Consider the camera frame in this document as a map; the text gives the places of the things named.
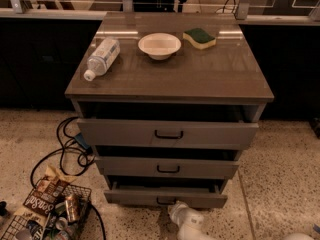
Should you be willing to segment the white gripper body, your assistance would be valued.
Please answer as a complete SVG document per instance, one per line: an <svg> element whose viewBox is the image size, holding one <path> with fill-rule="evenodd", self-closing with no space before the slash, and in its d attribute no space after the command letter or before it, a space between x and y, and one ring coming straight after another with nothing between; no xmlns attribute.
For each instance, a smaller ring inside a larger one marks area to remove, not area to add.
<svg viewBox="0 0 320 240"><path fill-rule="evenodd" d="M204 216L186 203L177 201L168 207L171 221L178 226L177 240L214 240L202 231Z"/></svg>

